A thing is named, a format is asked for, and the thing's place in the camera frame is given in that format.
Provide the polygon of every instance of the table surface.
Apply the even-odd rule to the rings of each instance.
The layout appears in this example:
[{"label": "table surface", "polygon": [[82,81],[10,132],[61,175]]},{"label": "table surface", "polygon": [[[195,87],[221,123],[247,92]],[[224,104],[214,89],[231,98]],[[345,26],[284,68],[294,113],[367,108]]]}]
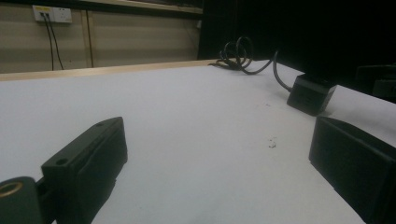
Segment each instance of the table surface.
[{"label": "table surface", "polygon": [[[272,69],[204,64],[5,75],[0,181],[38,180],[54,153],[122,116],[129,161],[93,223],[363,223],[310,164],[316,118],[286,105]],[[288,85],[301,74],[278,70]],[[395,111],[337,86],[324,115],[396,146]]]}]

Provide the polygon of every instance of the white outlet plate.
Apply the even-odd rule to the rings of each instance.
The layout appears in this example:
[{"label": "white outlet plate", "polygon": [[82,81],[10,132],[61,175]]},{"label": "white outlet plate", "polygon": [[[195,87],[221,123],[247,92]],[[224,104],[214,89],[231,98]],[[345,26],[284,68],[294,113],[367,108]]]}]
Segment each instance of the white outlet plate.
[{"label": "white outlet plate", "polygon": [[72,22],[72,12],[70,8],[53,7],[52,11],[55,22]]},{"label": "white outlet plate", "polygon": [[35,13],[36,21],[44,21],[44,18],[41,16],[40,13],[48,14],[49,19],[51,21],[55,21],[51,7],[43,7],[43,6],[32,6],[32,7],[33,7],[33,12]]}]

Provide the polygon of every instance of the screw hole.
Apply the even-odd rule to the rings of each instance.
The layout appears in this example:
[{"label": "screw hole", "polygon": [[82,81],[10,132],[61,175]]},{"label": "screw hole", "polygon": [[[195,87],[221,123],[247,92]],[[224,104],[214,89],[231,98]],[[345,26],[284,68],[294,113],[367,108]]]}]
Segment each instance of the screw hole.
[{"label": "screw hole", "polygon": [[63,165],[65,163],[67,163],[67,159],[61,159],[61,160],[56,161],[57,165]]},{"label": "screw hole", "polygon": [[0,198],[6,197],[13,194],[22,188],[22,182],[8,183],[4,186],[0,186]]}]

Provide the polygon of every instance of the black cable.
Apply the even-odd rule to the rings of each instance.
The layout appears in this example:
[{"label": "black cable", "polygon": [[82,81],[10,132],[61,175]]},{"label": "black cable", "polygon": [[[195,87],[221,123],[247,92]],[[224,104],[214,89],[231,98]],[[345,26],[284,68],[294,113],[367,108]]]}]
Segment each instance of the black cable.
[{"label": "black cable", "polygon": [[49,27],[52,31],[53,39],[55,40],[56,54],[58,55],[58,60],[59,60],[59,63],[61,64],[62,70],[64,70],[64,65],[62,64],[61,56],[59,55],[58,42],[56,41],[56,36],[52,29],[52,22],[50,21],[50,15],[49,14],[46,14],[46,15],[47,15],[47,18],[49,19]]},{"label": "black cable", "polygon": [[275,52],[275,55],[274,55],[274,63],[273,63],[275,79],[276,79],[276,81],[277,81],[283,88],[285,88],[287,91],[291,91],[291,90],[292,90],[292,87],[286,85],[286,84],[280,79],[279,74],[277,73],[276,58],[277,58],[277,54],[278,54],[278,53],[279,53],[279,50],[277,50],[277,51]]},{"label": "black cable", "polygon": [[[246,41],[248,43],[248,49],[250,52],[250,56],[248,56],[248,52],[245,49],[245,47],[242,45],[242,41]],[[291,91],[292,87],[289,87],[286,85],[279,77],[279,74],[277,73],[277,54],[279,53],[279,50],[277,50],[274,54],[274,57],[270,59],[262,68],[256,71],[248,71],[246,68],[248,68],[253,61],[253,55],[254,55],[254,48],[253,48],[253,43],[251,42],[250,38],[247,36],[241,36],[238,38],[236,42],[228,42],[225,46],[224,49],[220,51],[219,57],[220,59],[217,60],[215,63],[210,63],[209,65],[213,65],[216,67],[221,67],[225,69],[230,69],[230,70],[237,70],[237,71],[242,71],[247,75],[257,75],[261,71],[263,71],[265,68],[267,68],[271,63],[273,63],[273,68],[274,68],[274,76],[276,81],[287,91]],[[235,57],[235,61],[230,59],[230,56]]]},{"label": "black cable", "polygon": [[44,22],[46,23],[46,27],[47,27],[47,32],[49,33],[50,58],[51,58],[51,61],[52,61],[52,71],[53,71],[53,49],[52,49],[52,39],[50,37],[50,29],[49,29],[49,25],[47,24],[47,19],[44,16],[44,14],[40,13],[40,15],[44,18]]}]

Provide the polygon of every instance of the black plastic housing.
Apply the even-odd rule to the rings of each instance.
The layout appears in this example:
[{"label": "black plastic housing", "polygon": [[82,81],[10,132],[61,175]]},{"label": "black plastic housing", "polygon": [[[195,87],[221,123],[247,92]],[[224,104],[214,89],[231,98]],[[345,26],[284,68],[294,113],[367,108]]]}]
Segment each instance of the black plastic housing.
[{"label": "black plastic housing", "polygon": [[22,176],[0,183],[0,223],[43,223],[32,177]]},{"label": "black plastic housing", "polygon": [[58,224],[91,223],[127,158],[123,122],[115,118],[93,125],[46,161],[41,169],[59,202]]},{"label": "black plastic housing", "polygon": [[396,99],[396,64],[359,66],[356,80],[371,87],[370,94],[394,102]]},{"label": "black plastic housing", "polygon": [[335,91],[335,84],[319,77],[303,74],[297,76],[291,90],[288,105],[311,116],[326,109]]},{"label": "black plastic housing", "polygon": [[46,161],[38,182],[0,183],[0,223],[89,224],[127,160],[122,118],[99,122]]},{"label": "black plastic housing", "polygon": [[396,223],[395,147],[318,117],[309,160],[366,223]]}]

